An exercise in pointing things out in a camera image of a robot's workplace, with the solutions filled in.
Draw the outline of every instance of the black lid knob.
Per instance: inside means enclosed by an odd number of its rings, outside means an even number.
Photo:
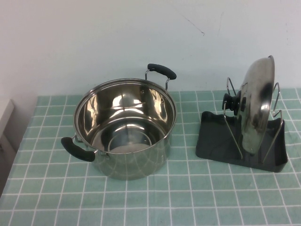
[[[239,110],[240,96],[241,96],[241,91],[239,91],[236,94],[236,96],[233,97],[228,93],[225,93],[224,98],[222,100],[222,109],[224,110],[224,106],[225,106],[226,109],[230,109],[231,111],[233,111],[234,115],[237,115]]]

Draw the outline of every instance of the black plastic tray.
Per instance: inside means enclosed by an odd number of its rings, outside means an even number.
[[[227,116],[227,122],[233,132],[236,140],[239,140],[240,122],[236,117]],[[201,118],[201,127],[199,130],[196,155],[199,158],[226,162],[230,164],[251,167],[271,172],[280,172],[287,163],[287,154],[285,149],[285,122],[268,154],[264,163],[261,163],[265,157],[268,148],[280,126],[280,119],[268,122],[267,130],[259,151],[251,155],[243,148],[241,149],[243,159],[241,159],[239,150],[233,140],[233,137],[227,127],[222,114],[216,115],[212,112],[203,112]]]

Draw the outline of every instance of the green tiled tablecloth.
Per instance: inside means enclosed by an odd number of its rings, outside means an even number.
[[[201,113],[222,113],[224,93],[172,92],[171,154],[134,181],[107,178],[63,149],[81,96],[39,97],[0,198],[0,225],[301,225],[301,89],[283,89],[277,105],[289,156],[277,174],[195,156]]]

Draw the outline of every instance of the black handle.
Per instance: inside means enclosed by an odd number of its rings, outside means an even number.
[[[162,75],[165,75],[170,80],[174,80],[177,78],[177,75],[172,70],[162,65],[148,64],[147,69],[149,69],[150,72],[158,72]]]
[[[83,161],[94,161],[95,154],[92,151],[85,151],[81,147],[78,147],[73,143],[72,138],[63,137],[61,139],[63,147],[66,149],[69,154],[73,155],[75,158],[78,158]]]

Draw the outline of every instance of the white cabinet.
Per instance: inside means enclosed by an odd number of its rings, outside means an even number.
[[[3,133],[13,109],[9,99],[0,98],[0,196],[16,156],[16,151]]]

